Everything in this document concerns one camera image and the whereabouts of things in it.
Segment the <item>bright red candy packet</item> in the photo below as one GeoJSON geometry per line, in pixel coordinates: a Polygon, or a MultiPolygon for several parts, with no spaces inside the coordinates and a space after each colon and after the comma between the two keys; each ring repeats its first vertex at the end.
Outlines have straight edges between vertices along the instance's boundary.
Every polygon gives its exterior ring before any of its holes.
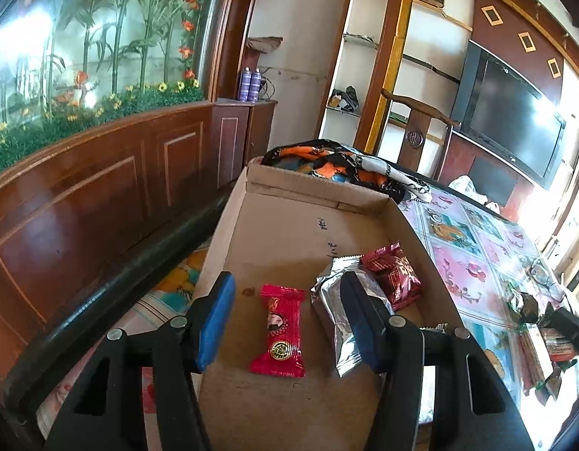
{"type": "Polygon", "coordinates": [[[267,348],[249,365],[254,374],[302,378],[301,289],[272,284],[262,286],[261,298],[267,308],[267,348]]]}

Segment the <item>purple spray can left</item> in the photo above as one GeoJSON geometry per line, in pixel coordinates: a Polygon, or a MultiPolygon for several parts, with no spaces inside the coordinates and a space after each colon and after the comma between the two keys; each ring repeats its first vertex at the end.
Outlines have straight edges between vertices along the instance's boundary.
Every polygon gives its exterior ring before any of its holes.
{"type": "Polygon", "coordinates": [[[237,92],[238,101],[241,102],[249,101],[249,89],[251,88],[251,81],[252,81],[251,69],[249,69],[249,67],[242,69],[242,73],[240,74],[238,84],[238,92],[237,92]]]}

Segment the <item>black flat screen television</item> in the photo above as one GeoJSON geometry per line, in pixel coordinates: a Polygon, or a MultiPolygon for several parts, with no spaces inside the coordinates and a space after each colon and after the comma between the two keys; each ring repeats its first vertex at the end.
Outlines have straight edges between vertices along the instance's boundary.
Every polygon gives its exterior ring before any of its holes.
{"type": "Polygon", "coordinates": [[[473,41],[450,118],[463,135],[541,188],[550,187],[562,159],[567,122],[524,76],[473,41]]]}

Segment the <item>black rimmed eyeglasses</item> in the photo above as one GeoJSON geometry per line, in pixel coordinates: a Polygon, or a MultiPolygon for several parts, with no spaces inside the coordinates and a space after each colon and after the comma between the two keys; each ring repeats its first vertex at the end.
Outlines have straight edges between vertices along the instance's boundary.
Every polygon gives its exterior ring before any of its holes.
{"type": "Polygon", "coordinates": [[[557,278],[544,263],[543,257],[536,257],[528,267],[528,275],[539,286],[545,295],[561,303],[564,300],[564,289],[557,278]]]}

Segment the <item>dark wooden chair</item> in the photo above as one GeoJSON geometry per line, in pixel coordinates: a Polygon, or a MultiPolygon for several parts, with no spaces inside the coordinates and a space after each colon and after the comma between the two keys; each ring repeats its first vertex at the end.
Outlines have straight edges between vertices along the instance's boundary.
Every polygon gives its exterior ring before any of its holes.
{"type": "Polygon", "coordinates": [[[383,119],[389,116],[390,106],[393,102],[407,106],[411,110],[397,160],[397,164],[401,167],[411,171],[418,169],[432,119],[439,120],[445,125],[443,146],[432,175],[432,178],[438,181],[445,164],[452,134],[460,128],[460,124],[445,116],[438,109],[416,99],[394,95],[386,89],[381,90],[381,96],[386,100],[383,119]]]}

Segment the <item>orange black patterned cloth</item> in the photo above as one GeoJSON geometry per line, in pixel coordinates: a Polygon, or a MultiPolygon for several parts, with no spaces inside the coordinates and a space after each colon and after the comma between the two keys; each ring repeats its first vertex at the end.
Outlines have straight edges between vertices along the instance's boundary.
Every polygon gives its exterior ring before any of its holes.
{"type": "Polygon", "coordinates": [[[331,139],[281,145],[263,156],[261,164],[334,182],[352,184],[403,201],[433,200],[430,186],[388,161],[331,139]]]}

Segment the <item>black shoes on shelf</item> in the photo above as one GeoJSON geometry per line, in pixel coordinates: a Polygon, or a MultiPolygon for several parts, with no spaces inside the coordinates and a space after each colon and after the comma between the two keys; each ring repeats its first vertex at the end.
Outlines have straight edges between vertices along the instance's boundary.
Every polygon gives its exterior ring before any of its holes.
{"type": "Polygon", "coordinates": [[[353,86],[347,86],[344,90],[334,89],[328,99],[327,107],[356,114],[360,107],[357,91],[353,86]]]}

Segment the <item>colourful patterned tablecloth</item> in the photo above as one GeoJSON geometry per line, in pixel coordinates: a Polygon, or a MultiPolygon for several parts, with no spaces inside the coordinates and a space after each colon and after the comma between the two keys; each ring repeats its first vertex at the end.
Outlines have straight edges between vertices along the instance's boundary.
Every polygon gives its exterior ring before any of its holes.
{"type": "Polygon", "coordinates": [[[432,188],[433,200],[404,201],[399,208],[442,278],[466,327],[493,361],[520,408],[534,446],[553,444],[579,393],[579,359],[570,343],[553,329],[540,329],[550,356],[561,359],[551,380],[528,393],[524,389],[520,325],[507,297],[513,291],[534,296],[539,310],[559,309],[528,275],[538,256],[520,227],[498,220],[455,194],[432,188]]]}

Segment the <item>dark red snack packet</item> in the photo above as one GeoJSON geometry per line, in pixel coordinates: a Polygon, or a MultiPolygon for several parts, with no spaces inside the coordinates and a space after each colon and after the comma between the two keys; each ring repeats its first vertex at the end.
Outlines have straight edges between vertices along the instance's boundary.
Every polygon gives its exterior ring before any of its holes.
{"type": "Polygon", "coordinates": [[[373,276],[395,312],[423,294],[423,285],[399,242],[363,254],[360,265],[373,276]]]}

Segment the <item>white plastic bag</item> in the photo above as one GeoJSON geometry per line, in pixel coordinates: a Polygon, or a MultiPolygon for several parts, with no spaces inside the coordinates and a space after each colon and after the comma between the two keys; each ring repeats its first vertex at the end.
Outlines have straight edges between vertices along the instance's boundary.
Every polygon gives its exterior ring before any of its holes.
{"type": "Polygon", "coordinates": [[[448,184],[448,186],[454,191],[458,191],[460,194],[463,194],[471,200],[476,201],[478,204],[483,205],[488,210],[496,214],[500,213],[500,206],[497,205],[495,201],[490,201],[487,195],[478,192],[474,182],[470,177],[468,177],[468,175],[461,175],[455,178],[450,182],[450,184],[448,184]]]}

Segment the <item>purple spray can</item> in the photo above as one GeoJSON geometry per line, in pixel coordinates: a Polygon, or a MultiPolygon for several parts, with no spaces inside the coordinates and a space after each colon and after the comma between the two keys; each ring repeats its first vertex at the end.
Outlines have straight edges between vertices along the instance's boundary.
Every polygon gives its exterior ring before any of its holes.
{"type": "Polygon", "coordinates": [[[237,92],[238,101],[241,102],[249,101],[249,89],[251,88],[251,81],[252,81],[251,69],[249,69],[249,67],[242,69],[242,73],[240,74],[238,84],[238,92],[237,92]]]}
{"type": "Polygon", "coordinates": [[[249,82],[249,98],[251,103],[257,103],[259,101],[260,90],[262,84],[262,73],[259,69],[252,72],[251,81],[249,82]]]}

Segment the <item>purple spray can right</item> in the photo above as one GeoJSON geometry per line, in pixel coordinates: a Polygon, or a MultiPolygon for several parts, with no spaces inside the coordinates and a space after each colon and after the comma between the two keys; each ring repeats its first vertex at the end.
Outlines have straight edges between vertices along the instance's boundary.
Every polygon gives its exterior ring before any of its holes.
{"type": "Polygon", "coordinates": [[[260,90],[262,84],[262,73],[259,69],[252,72],[251,81],[249,82],[249,98],[251,103],[257,103],[259,101],[260,90]]]}

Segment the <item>dark green snack packet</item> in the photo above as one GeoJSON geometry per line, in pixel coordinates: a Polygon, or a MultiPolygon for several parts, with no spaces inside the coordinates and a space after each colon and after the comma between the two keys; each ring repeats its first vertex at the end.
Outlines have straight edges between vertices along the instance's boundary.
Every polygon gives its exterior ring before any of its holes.
{"type": "Polygon", "coordinates": [[[529,293],[513,291],[507,297],[512,318],[518,324],[535,324],[539,319],[539,305],[529,293]]]}

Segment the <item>silver foil snack packet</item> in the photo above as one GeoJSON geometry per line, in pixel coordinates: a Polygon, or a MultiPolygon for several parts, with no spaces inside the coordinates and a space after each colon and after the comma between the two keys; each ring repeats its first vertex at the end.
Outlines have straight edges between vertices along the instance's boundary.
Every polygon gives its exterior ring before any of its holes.
{"type": "Polygon", "coordinates": [[[394,314],[387,296],[373,276],[361,266],[360,258],[360,256],[334,257],[317,277],[315,285],[310,290],[311,305],[331,341],[335,369],[341,378],[362,362],[357,341],[352,334],[351,324],[341,301],[342,275],[354,272],[365,292],[372,298],[379,299],[390,316],[394,314]]]}

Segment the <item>orange cracker packet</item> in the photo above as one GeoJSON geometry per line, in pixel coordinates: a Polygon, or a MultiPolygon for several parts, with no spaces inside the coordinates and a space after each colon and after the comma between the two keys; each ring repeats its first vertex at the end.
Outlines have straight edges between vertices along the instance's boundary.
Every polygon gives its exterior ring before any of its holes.
{"type": "Polygon", "coordinates": [[[553,373],[553,366],[544,339],[536,325],[521,324],[519,345],[522,355],[524,389],[528,393],[532,388],[545,384],[553,373]]]}

